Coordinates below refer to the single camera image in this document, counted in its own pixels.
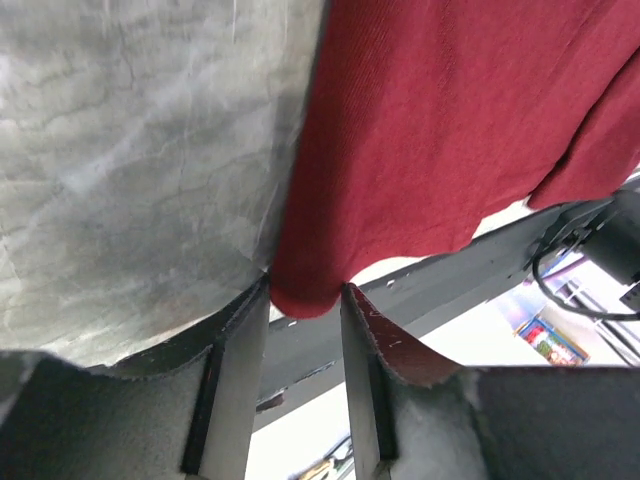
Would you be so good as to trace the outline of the dark red t shirt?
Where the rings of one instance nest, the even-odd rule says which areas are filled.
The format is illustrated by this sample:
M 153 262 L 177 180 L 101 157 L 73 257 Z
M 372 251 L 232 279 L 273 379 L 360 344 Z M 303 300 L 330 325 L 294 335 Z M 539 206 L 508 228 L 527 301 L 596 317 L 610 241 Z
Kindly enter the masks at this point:
M 329 311 L 393 257 L 455 252 L 516 201 L 605 198 L 639 162 L 635 1 L 335 1 L 270 278 Z

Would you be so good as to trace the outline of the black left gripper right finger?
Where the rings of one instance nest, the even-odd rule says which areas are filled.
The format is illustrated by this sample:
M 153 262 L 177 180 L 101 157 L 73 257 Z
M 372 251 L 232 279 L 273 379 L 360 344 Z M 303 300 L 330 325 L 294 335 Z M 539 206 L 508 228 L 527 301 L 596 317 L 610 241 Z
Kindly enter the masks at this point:
M 639 372 L 465 367 L 347 284 L 341 335 L 360 479 L 635 479 Z

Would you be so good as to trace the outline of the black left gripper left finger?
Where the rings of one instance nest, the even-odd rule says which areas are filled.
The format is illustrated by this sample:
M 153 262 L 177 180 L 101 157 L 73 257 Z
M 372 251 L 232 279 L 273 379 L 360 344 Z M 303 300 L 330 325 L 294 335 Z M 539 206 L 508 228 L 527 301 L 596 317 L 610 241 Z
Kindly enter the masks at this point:
M 112 366 L 1 354 L 5 479 L 240 479 L 269 323 L 266 279 Z

